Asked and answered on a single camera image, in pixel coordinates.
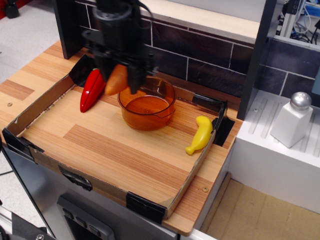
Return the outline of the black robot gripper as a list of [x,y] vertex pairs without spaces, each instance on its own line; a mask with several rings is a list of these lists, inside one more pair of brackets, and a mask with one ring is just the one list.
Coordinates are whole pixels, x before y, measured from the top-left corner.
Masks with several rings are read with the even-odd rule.
[[140,20],[132,16],[97,17],[99,30],[85,30],[82,36],[86,47],[93,53],[97,68],[107,82],[116,64],[127,67],[130,92],[136,94],[147,75],[157,72],[155,55],[143,43]]

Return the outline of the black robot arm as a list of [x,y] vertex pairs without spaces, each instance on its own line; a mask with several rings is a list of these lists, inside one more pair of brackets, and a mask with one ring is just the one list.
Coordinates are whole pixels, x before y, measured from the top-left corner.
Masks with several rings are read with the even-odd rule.
[[82,33],[103,79],[109,79],[116,64],[125,66],[132,94],[157,71],[155,55],[143,42],[141,8],[146,6],[139,0],[98,0],[92,12],[99,29]]

